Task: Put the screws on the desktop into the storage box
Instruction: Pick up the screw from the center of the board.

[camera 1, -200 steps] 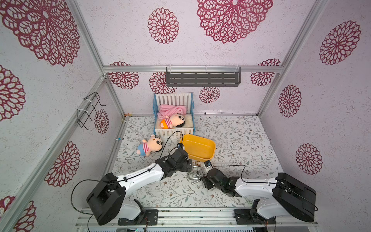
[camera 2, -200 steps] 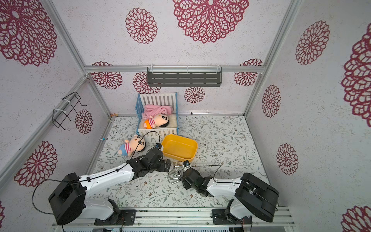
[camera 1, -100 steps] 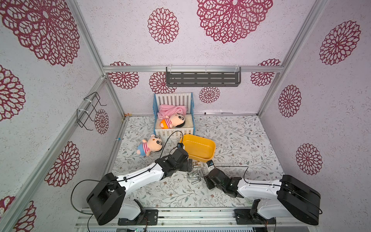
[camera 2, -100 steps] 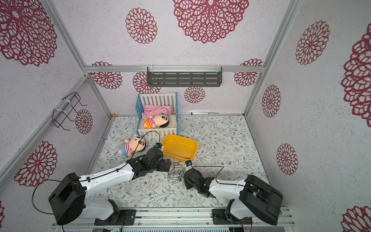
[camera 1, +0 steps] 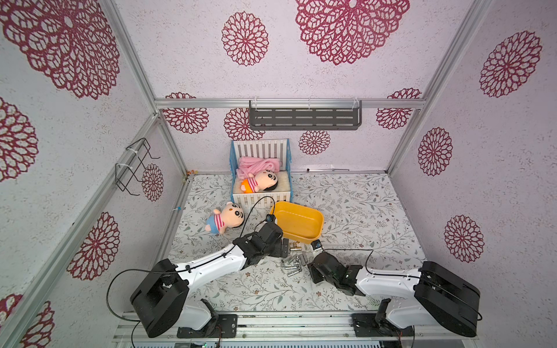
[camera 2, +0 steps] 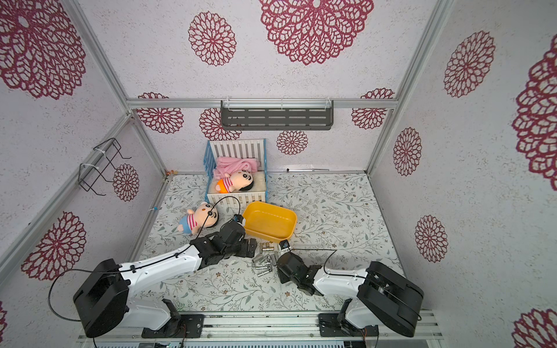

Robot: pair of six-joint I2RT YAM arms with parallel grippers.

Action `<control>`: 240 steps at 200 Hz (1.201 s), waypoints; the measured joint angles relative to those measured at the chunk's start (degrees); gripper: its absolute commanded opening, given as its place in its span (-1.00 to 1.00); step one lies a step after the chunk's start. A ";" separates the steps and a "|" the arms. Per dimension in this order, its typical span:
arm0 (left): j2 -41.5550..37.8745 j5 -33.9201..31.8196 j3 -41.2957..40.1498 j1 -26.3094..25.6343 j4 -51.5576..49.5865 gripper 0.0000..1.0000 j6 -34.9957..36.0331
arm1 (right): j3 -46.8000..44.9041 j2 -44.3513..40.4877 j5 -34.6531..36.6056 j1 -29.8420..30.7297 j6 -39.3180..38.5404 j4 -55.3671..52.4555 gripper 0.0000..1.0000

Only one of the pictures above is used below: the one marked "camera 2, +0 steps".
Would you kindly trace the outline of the yellow plastic storage box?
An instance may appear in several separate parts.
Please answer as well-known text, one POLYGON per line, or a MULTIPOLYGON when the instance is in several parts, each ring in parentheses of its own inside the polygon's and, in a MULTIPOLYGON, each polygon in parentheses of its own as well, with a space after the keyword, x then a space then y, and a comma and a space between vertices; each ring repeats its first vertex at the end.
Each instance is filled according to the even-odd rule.
POLYGON ((242 217, 247 234, 274 243, 290 239, 297 225, 294 211, 265 202, 249 203, 242 217))

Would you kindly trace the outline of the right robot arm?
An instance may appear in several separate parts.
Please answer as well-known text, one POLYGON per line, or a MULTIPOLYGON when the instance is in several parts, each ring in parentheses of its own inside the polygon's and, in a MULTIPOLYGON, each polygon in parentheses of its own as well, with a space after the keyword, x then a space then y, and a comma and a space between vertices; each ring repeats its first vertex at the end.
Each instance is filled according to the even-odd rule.
POLYGON ((413 337, 422 319, 423 290, 379 261, 366 269, 334 270, 308 266, 300 256, 286 252, 277 267, 280 282, 292 282, 304 294, 344 297, 337 322, 347 334, 383 324, 399 335, 413 337))

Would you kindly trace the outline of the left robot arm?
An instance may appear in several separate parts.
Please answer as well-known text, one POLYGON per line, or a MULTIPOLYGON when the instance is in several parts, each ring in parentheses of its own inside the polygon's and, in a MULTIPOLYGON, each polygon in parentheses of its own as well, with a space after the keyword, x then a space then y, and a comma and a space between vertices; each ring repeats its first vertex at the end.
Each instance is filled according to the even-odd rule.
POLYGON ((231 257, 253 258, 257 246, 241 222, 230 220, 219 231, 163 255, 122 264, 100 262, 73 297, 86 337, 95 339, 120 327, 142 328, 149 338, 180 335, 184 321, 172 301, 141 300, 139 292, 231 257))

